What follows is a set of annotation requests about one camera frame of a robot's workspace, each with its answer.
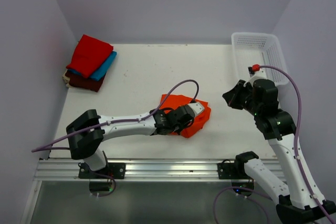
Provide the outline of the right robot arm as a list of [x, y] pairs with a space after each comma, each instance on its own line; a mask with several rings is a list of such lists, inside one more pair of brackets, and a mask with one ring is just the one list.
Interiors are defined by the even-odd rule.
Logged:
[[254, 152], [236, 155], [234, 172], [254, 179], [276, 205], [282, 223], [309, 223], [335, 213], [335, 203], [325, 199], [303, 158], [296, 125], [291, 115], [279, 108], [278, 88], [267, 79], [239, 80], [222, 95], [233, 109], [253, 115], [257, 129], [273, 149], [285, 177], [283, 183], [267, 169]]

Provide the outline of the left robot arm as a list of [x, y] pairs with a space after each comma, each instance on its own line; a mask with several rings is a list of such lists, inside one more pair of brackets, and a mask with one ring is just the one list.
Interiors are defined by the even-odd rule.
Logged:
[[99, 145], [112, 138], [133, 135], [180, 134], [190, 127], [204, 108], [196, 102], [169, 110], [155, 109], [149, 113], [126, 117], [98, 115], [95, 109], [84, 112], [66, 127], [71, 158], [83, 160], [97, 178], [104, 178], [109, 165]]

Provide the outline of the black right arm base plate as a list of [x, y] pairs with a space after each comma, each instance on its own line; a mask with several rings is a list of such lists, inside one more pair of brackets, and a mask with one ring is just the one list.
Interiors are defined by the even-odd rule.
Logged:
[[217, 174], [221, 180], [247, 179], [248, 176], [240, 173], [234, 163], [220, 162], [217, 163]]

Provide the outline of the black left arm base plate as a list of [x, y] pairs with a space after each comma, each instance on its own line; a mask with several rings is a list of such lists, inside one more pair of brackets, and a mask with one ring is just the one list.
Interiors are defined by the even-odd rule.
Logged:
[[126, 164], [125, 163], [108, 163], [107, 166], [98, 171], [91, 171], [86, 163], [79, 163], [80, 179], [124, 179]]

